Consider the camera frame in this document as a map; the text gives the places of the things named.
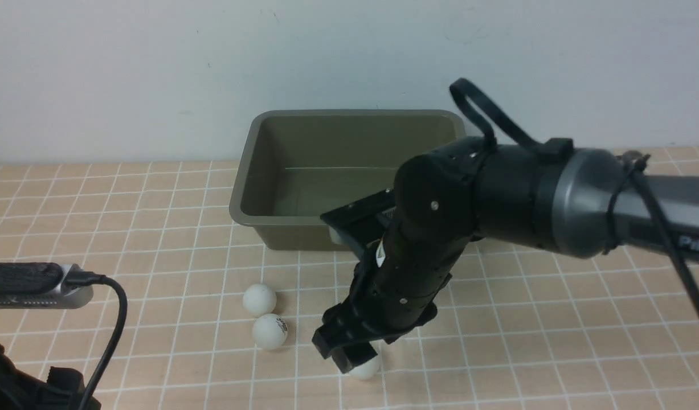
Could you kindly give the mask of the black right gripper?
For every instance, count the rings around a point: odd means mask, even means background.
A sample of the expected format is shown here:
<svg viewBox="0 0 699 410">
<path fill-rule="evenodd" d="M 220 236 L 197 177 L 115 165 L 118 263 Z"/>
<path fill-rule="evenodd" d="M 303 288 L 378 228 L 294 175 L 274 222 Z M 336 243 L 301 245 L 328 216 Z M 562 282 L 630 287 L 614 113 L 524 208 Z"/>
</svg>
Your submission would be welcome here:
<svg viewBox="0 0 699 410">
<path fill-rule="evenodd" d="M 324 313 L 313 345 L 341 374 L 378 358 L 373 342 L 390 345 L 436 317 L 434 299 L 452 266 L 452 241 L 391 223 L 362 255 L 349 295 Z"/>
</svg>

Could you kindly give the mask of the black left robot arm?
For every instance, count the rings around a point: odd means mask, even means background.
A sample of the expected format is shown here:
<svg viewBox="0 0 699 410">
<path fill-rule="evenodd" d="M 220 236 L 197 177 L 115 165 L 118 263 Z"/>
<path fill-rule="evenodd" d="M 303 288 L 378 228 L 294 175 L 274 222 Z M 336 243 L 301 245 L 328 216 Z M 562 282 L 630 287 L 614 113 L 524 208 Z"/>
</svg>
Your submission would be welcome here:
<svg viewBox="0 0 699 410">
<path fill-rule="evenodd" d="M 19 371 L 0 345 L 0 409 L 78 409 L 84 392 L 78 370 L 51 367 L 42 381 Z"/>
</svg>

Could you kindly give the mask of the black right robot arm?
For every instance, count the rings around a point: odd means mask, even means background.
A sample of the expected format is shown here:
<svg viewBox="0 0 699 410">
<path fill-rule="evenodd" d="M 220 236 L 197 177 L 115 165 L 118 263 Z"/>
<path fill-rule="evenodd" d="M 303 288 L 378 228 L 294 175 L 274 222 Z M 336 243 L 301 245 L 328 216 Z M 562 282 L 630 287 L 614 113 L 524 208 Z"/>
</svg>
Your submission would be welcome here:
<svg viewBox="0 0 699 410">
<path fill-rule="evenodd" d="M 463 138 L 417 155 L 393 186 L 321 215 L 358 257 L 349 295 L 311 342 L 341 373 L 435 319 L 467 244 L 495 239 L 575 259 L 620 245 L 667 255 L 699 318 L 699 177 L 648 176 L 638 151 L 557 153 Z"/>
</svg>

